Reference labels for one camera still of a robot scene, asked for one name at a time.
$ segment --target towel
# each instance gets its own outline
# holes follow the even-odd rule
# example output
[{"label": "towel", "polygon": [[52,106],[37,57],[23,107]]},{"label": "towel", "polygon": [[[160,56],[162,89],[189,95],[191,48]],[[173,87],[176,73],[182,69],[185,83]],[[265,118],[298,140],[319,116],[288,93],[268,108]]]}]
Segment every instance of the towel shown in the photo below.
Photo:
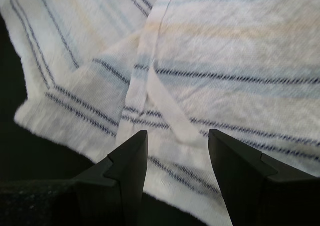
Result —
[{"label": "towel", "polygon": [[232,225],[209,129],[320,176],[320,0],[0,0],[0,11],[28,93],[15,122],[95,163],[147,130],[147,194]]}]

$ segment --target striped blanket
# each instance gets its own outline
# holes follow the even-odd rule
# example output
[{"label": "striped blanket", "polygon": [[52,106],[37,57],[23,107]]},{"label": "striped blanket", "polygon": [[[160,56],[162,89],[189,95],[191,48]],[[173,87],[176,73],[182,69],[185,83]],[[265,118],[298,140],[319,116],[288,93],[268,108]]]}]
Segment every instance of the striped blanket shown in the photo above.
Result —
[{"label": "striped blanket", "polygon": [[28,93],[16,123],[96,163],[147,130],[144,191],[157,199],[232,225],[209,129],[320,176],[320,0],[0,0],[0,11]]}]

